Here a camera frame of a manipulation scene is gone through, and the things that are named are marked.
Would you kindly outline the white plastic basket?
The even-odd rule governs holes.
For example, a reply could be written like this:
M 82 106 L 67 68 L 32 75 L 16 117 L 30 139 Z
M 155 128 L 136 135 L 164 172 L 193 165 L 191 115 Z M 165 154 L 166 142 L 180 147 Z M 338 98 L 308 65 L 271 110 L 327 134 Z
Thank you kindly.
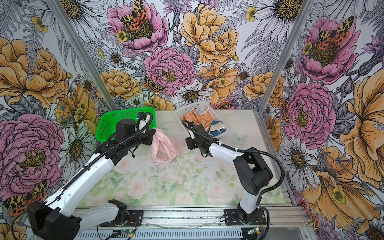
M 202 125 L 205 131 L 214 138 L 220 138 L 228 132 L 227 126 L 219 115 L 205 101 L 198 101 L 175 110 L 181 126 L 182 121 Z

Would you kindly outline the pink towel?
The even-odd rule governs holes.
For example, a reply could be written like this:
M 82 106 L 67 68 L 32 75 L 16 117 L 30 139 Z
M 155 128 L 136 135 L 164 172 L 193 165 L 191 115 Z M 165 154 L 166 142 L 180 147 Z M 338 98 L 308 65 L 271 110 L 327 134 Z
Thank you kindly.
M 149 156 L 156 163 L 170 164 L 180 155 L 177 140 L 168 136 L 161 129 L 154 128 L 154 130 L 156 132 L 153 135 L 152 144 L 149 146 Z

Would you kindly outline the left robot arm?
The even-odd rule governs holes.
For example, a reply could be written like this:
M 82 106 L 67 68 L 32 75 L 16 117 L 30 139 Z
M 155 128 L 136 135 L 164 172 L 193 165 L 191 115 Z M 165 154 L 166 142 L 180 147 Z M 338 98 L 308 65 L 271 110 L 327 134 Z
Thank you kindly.
M 46 200 L 29 206 L 28 219 L 35 235 L 43 240 L 73 240 L 78 233 L 100 224 L 124 225 L 127 222 L 127 205 L 118 200 L 80 212 L 76 212 L 76 208 L 86 193 L 123 157 L 133 154 L 140 145 L 151 145 L 156 132 L 150 129 L 153 115 L 140 112 L 137 118 L 120 120 L 115 133 L 95 150 L 77 174 Z

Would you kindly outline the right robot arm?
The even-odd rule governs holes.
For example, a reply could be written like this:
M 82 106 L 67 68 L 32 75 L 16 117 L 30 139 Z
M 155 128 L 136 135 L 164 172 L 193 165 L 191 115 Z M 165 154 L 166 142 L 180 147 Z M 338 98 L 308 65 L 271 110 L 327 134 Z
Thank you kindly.
M 273 173 L 256 148 L 239 150 L 211 137 L 202 125 L 182 121 L 189 131 L 186 138 L 190 150 L 199 149 L 203 157 L 227 161 L 235 166 L 237 176 L 244 189 L 243 198 L 238 204 L 238 216 L 243 224 L 250 224 L 260 208 L 262 191 L 273 178 Z

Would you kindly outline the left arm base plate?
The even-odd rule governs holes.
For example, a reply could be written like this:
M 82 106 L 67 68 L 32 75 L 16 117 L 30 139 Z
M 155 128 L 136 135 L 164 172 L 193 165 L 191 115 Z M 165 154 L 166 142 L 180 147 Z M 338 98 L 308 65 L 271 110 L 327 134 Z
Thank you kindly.
M 140 227 L 142 225 L 143 210 L 127 210 L 123 221 L 114 220 L 100 224 L 100 227 Z

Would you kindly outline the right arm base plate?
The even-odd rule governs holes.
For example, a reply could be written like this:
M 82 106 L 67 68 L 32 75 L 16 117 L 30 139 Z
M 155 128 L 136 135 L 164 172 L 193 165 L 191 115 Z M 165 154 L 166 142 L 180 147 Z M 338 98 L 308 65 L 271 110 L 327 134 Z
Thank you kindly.
M 267 223 L 266 214 L 261 209 L 256 209 L 251 214 L 240 209 L 225 209 L 221 218 L 227 226 L 260 226 Z

